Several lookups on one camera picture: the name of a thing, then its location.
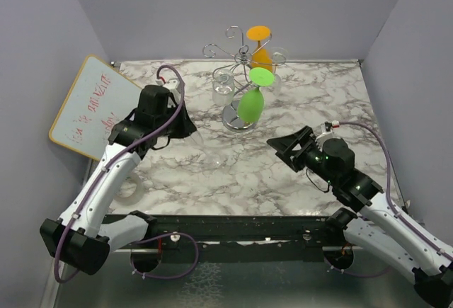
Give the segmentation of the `clear wine glass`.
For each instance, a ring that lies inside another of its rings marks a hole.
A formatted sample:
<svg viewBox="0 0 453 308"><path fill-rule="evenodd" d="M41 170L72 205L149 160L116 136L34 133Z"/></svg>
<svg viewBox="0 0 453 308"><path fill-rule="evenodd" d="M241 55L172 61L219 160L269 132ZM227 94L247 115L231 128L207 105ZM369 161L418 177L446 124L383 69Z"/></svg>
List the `clear wine glass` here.
<svg viewBox="0 0 453 308"><path fill-rule="evenodd" d="M233 101L234 75L228 69L218 69L213 74L212 100L215 105L226 106Z"/></svg>
<svg viewBox="0 0 453 308"><path fill-rule="evenodd" d="M270 53L270 58L273 64L273 75L275 77L275 80L270 89L272 95L277 98L282 88L282 81L280 76L277 74L277 69L286 64L289 58L289 52L282 47L272 47Z"/></svg>
<svg viewBox="0 0 453 308"><path fill-rule="evenodd" d="M190 138L195 148L202 152L206 164L218 168L224 163L223 154L217 148L206 144L199 131L192 133Z"/></svg>

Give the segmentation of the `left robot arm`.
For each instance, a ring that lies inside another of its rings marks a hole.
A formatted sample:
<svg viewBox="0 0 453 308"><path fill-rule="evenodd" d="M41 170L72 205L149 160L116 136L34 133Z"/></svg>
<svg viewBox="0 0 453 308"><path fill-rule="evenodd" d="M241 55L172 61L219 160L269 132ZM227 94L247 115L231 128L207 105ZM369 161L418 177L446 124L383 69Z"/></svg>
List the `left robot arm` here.
<svg viewBox="0 0 453 308"><path fill-rule="evenodd" d="M184 104L182 83L145 86L138 106L114 125L95 171L58 219L45 219L40 236L55 260L87 275L97 273L107 257L128 244L143 248L156 240L155 219L140 211L106 224L104 217L122 183L158 138L184 139L196 132Z"/></svg>

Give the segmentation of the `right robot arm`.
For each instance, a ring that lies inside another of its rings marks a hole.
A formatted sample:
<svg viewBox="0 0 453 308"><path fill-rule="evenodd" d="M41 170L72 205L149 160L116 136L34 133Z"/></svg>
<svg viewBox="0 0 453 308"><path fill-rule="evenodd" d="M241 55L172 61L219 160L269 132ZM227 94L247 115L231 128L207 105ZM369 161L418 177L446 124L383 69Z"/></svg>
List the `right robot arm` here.
<svg viewBox="0 0 453 308"><path fill-rule="evenodd" d="M331 187L343 207L331 215L326 239L362 247L404 276L431 307L452 304L452 246L429 233L355 166L355 153L336 137L339 122L326 122L315 135L305 126L294 134L268 139L293 171L308 169Z"/></svg>

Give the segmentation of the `green plastic wine glass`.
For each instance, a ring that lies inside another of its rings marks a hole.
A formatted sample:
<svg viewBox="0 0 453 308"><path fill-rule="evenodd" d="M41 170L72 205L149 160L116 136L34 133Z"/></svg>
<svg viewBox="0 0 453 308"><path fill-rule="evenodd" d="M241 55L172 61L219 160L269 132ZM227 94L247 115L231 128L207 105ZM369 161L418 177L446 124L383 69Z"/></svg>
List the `green plastic wine glass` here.
<svg viewBox="0 0 453 308"><path fill-rule="evenodd" d="M249 78L252 88L242 96L239 101L236 114L244 122L258 122L264 109L264 96L262 87L272 86L275 81L274 74L262 67L254 67L250 70Z"/></svg>

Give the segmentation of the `orange plastic wine glass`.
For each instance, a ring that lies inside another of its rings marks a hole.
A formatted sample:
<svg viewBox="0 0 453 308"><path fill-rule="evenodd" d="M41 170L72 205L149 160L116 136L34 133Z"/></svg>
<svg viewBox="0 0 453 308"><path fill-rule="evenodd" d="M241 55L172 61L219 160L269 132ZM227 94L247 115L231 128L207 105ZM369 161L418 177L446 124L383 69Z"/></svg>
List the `orange plastic wine glass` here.
<svg viewBox="0 0 453 308"><path fill-rule="evenodd" d="M246 36L249 40L254 41L257 44L251 57L251 67L264 68L273 73L273 62L265 48L265 45L272 38L271 30L264 25L256 25L248 29Z"/></svg>

